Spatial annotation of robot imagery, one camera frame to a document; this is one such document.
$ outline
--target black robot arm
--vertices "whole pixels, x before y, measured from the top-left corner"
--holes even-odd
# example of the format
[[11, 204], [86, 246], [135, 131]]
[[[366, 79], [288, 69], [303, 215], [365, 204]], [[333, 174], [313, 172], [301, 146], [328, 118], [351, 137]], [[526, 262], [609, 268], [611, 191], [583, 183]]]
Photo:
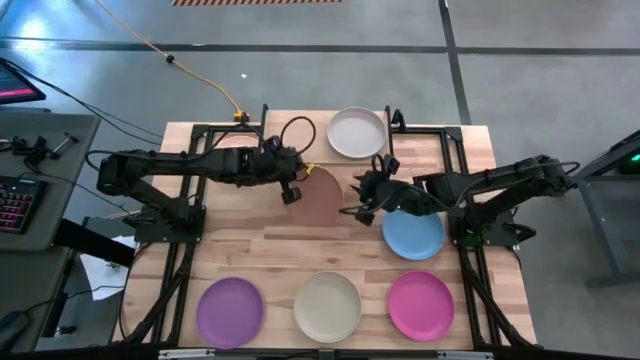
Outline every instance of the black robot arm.
[[128, 196], [158, 210], [172, 226], [188, 227], [201, 209], [190, 205], [186, 197], [167, 196], [144, 181], [145, 176], [206, 176], [239, 187], [279, 182], [283, 201], [289, 204], [301, 198], [299, 189], [290, 183], [304, 167], [296, 150], [283, 147], [277, 136], [267, 139], [262, 148], [211, 149], [196, 155], [121, 151], [112, 153], [100, 164], [97, 188], [107, 195]]
[[428, 215], [441, 211], [459, 211], [469, 195], [505, 189], [482, 204], [466, 204], [464, 220], [466, 230], [477, 230], [490, 223], [501, 213], [536, 196], [561, 196], [574, 187], [570, 177], [557, 159], [539, 155], [473, 174], [438, 173], [413, 178], [413, 184], [392, 180], [400, 163], [391, 155], [379, 155], [372, 160], [372, 170], [362, 176], [354, 189], [360, 196], [361, 206], [341, 212], [355, 215], [370, 225], [375, 211], [403, 210], [413, 215]]

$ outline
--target plate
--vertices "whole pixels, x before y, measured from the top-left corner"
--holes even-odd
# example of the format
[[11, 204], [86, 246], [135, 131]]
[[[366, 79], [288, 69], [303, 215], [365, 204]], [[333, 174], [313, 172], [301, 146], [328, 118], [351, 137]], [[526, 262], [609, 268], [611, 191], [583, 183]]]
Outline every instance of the plate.
[[229, 277], [216, 281], [200, 298], [196, 324], [203, 339], [233, 349], [253, 339], [262, 326], [264, 303], [249, 281]]
[[[298, 174], [303, 179], [305, 172]], [[291, 219], [299, 225], [335, 226], [338, 210], [344, 205], [344, 195], [340, 183], [328, 170], [314, 167], [304, 181], [295, 181], [293, 186], [300, 189], [302, 199], [285, 205]]]
[[344, 340], [358, 327], [362, 304], [353, 283], [336, 272], [311, 276], [293, 301], [298, 327], [321, 343]]
[[364, 159], [382, 150], [387, 141], [387, 125], [371, 110], [346, 108], [329, 121], [327, 138], [340, 154]]
[[384, 215], [382, 235], [396, 254], [409, 260], [424, 260], [442, 248], [444, 225], [437, 214], [415, 216], [396, 210]]
[[433, 341], [449, 332], [453, 323], [453, 296], [442, 280], [423, 270], [400, 275], [387, 297], [391, 321], [403, 334]]
[[246, 135], [227, 135], [224, 139], [220, 140], [216, 149], [229, 148], [229, 147], [252, 147], [258, 146], [258, 139]]

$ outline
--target desk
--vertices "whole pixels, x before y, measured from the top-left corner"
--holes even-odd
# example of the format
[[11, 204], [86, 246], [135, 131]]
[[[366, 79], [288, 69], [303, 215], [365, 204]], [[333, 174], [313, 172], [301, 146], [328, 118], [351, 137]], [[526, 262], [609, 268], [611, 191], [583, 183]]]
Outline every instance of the desk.
[[[279, 134], [286, 121], [305, 115], [316, 123], [318, 136], [303, 155], [331, 171], [344, 190], [345, 203], [355, 205], [356, 194], [348, 184], [353, 175], [369, 168], [369, 160], [350, 161], [330, 148], [326, 125], [333, 111], [269, 111], [265, 137]], [[186, 150], [193, 123], [169, 123], [162, 151]], [[310, 133], [300, 122], [287, 130], [285, 144], [299, 148]], [[495, 167], [495, 159], [485, 126], [463, 126], [465, 152], [471, 172]], [[401, 162], [397, 178], [443, 170], [440, 142], [425, 135], [393, 135], [395, 155]], [[170, 196], [180, 191], [181, 177], [156, 177], [154, 186]], [[280, 199], [278, 184], [259, 188], [207, 182], [207, 221], [203, 241], [194, 257], [180, 334], [181, 347], [206, 347], [195, 324], [195, 309], [202, 293], [214, 281], [239, 276], [252, 281], [266, 302], [265, 322], [250, 348], [336, 348], [336, 349], [471, 349], [467, 308], [457, 251], [446, 241], [437, 256], [424, 261], [409, 261], [396, 256], [382, 240], [382, 216], [371, 227], [344, 216], [338, 226], [310, 228], [293, 224]], [[124, 323], [130, 332], [142, 320], [160, 289], [168, 246], [154, 244], [138, 259], [125, 290]], [[535, 342], [524, 284], [514, 255], [503, 248], [486, 248], [489, 277], [494, 298], [507, 317], [529, 341]], [[415, 342], [401, 334], [391, 323], [385, 305], [391, 282], [411, 269], [426, 269], [448, 286], [455, 301], [455, 318], [450, 332], [438, 341]], [[362, 320], [357, 330], [339, 343], [316, 343], [296, 326], [293, 298], [297, 289], [312, 274], [322, 270], [338, 271], [353, 281], [362, 296]], [[489, 338], [486, 312], [476, 296], [482, 333]], [[167, 334], [173, 316], [173, 304], [167, 309]]]
[[[65, 139], [65, 131], [76, 136], [78, 143], [64, 149], [58, 160], [44, 160], [39, 166], [44, 174], [76, 181], [99, 121], [87, 115], [0, 112], [0, 123], [3, 125], [1, 137], [19, 136], [29, 144], [40, 135], [47, 139], [48, 147], [55, 147]], [[22, 163], [23, 159], [10, 152], [1, 153], [2, 175], [18, 176], [30, 172]], [[0, 316], [52, 299], [61, 290], [63, 271], [71, 255], [70, 249], [51, 248], [50, 245], [73, 185], [57, 179], [38, 180], [46, 181], [48, 185], [28, 231], [24, 235], [0, 233]], [[6, 248], [23, 251], [4, 251]], [[30, 312], [30, 325], [13, 351], [35, 348], [48, 314], [49, 306], [46, 305]]]

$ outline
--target wooden table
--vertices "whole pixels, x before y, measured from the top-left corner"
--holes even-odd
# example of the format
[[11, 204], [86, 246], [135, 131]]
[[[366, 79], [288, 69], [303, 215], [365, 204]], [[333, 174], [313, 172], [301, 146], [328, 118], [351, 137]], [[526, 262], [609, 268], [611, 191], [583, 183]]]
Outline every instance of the wooden table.
[[[355, 205], [356, 194], [348, 185], [356, 182], [352, 179], [353, 175], [362, 174], [369, 168], [369, 160], [347, 160], [330, 147], [326, 139], [326, 126], [334, 113], [272, 110], [268, 112], [265, 135], [279, 134], [282, 126], [294, 116], [308, 116], [316, 124], [318, 136], [303, 159], [331, 171], [342, 185], [345, 203]], [[186, 150], [193, 125], [169, 123], [162, 151]], [[462, 133], [469, 171], [495, 167], [487, 127], [462, 126]], [[284, 142], [301, 148], [309, 138], [308, 124], [299, 122], [287, 130]], [[415, 175], [443, 171], [440, 143], [435, 137], [394, 134], [393, 139], [395, 155], [401, 163], [396, 178], [411, 181]], [[181, 179], [156, 177], [153, 184], [168, 195], [177, 196]], [[232, 185], [207, 182], [207, 222], [191, 271], [180, 336], [181, 347], [207, 346], [198, 334], [195, 323], [198, 300], [216, 280], [239, 276], [253, 282], [266, 302], [262, 330], [247, 347], [327, 348], [327, 345], [316, 343], [298, 329], [293, 317], [293, 298], [309, 276], [321, 270], [333, 270], [346, 275], [356, 284], [362, 296], [362, 320], [348, 339], [329, 347], [472, 348], [460, 263], [456, 249], [448, 239], [433, 258], [424, 261], [405, 260], [395, 255], [383, 241], [382, 216], [377, 216], [371, 227], [365, 227], [349, 216], [340, 217], [339, 225], [330, 228], [297, 226], [289, 220], [280, 192], [278, 184], [237, 189]], [[446, 216], [440, 215], [446, 224]], [[166, 244], [150, 246], [131, 271], [123, 308], [123, 323], [127, 333], [142, 320], [158, 296], [167, 249]], [[496, 302], [521, 334], [535, 342], [524, 284], [514, 254], [504, 248], [487, 247], [486, 259]], [[422, 343], [410, 340], [394, 327], [387, 314], [385, 298], [391, 282], [412, 269], [425, 269], [436, 274], [453, 294], [454, 322], [449, 333], [438, 341]], [[489, 339], [485, 308], [478, 296], [475, 298], [482, 334]], [[165, 335], [172, 317], [173, 302], [167, 310]]]

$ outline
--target keyboard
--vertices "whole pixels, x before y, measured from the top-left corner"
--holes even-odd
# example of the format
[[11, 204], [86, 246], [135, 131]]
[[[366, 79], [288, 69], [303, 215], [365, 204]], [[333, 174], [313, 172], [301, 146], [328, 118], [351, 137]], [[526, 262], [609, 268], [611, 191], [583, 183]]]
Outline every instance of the keyboard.
[[0, 232], [24, 234], [46, 182], [0, 176]]

